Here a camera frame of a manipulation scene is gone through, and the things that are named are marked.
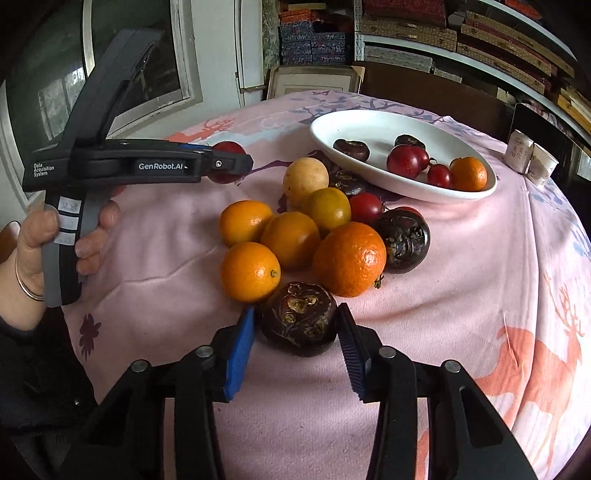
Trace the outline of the person's left hand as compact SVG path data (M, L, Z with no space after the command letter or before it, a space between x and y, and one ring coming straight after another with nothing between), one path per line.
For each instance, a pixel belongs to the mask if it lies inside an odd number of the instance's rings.
M99 213L97 227L75 244L77 272L83 276L97 273L110 231L121 217L118 204L109 201ZM24 220L16 249L1 264L1 319L20 331L31 331L41 321L44 303L44 277L41 247L58 233L58 215L35 211Z

